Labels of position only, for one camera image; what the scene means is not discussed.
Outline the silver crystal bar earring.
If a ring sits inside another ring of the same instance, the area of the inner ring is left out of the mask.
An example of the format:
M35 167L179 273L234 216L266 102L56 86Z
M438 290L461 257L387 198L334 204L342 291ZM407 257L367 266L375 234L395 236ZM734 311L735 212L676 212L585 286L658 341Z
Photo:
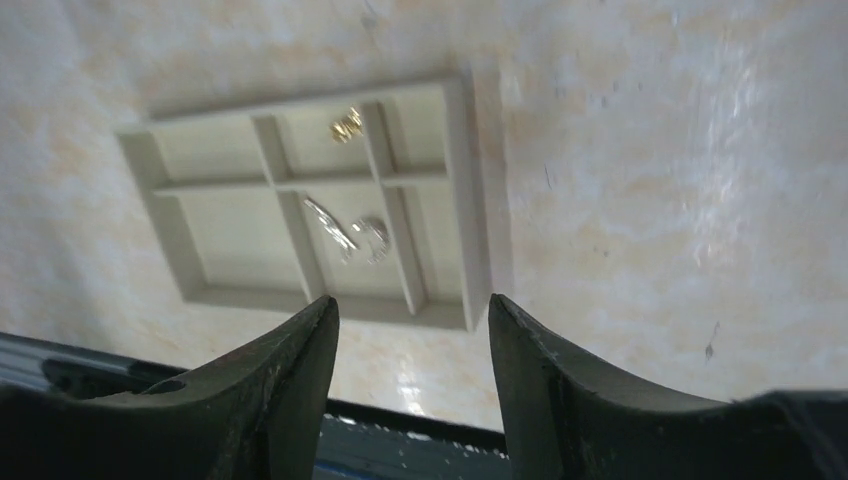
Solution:
M358 245L347 235L341 224L332 216L332 214L317 203L311 197L305 197L303 204L312 211L322 228L327 232L331 239L338 244L340 249L341 261L347 264L355 251L359 249Z

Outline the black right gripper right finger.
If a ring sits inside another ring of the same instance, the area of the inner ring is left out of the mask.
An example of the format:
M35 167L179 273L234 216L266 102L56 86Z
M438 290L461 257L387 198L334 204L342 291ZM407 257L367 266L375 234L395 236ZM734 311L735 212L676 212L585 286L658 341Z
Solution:
M490 349L516 479L843 479L847 394L720 402L643 379L553 333L502 294Z

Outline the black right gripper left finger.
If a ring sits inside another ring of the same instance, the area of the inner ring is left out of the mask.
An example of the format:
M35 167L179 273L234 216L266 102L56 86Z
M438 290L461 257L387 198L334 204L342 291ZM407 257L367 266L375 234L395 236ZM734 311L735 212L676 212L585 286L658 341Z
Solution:
M340 317L324 296L141 393L1 391L5 479L308 479Z

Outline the small gold stud earring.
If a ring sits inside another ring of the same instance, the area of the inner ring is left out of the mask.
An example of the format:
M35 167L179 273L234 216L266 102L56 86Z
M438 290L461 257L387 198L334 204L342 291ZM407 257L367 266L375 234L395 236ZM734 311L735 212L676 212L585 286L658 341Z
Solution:
M345 144L363 135L363 122L359 111L350 107L348 112L334 120L329 125L331 138L334 142Z

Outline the silver hoop earring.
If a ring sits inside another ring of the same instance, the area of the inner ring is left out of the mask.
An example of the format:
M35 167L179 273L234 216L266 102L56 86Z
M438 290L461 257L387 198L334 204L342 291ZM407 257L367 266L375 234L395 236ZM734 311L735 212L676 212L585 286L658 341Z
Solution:
M382 219L376 216L363 216L355 220L351 228L355 233L368 237L370 265L377 265L387 258L391 242L388 229Z

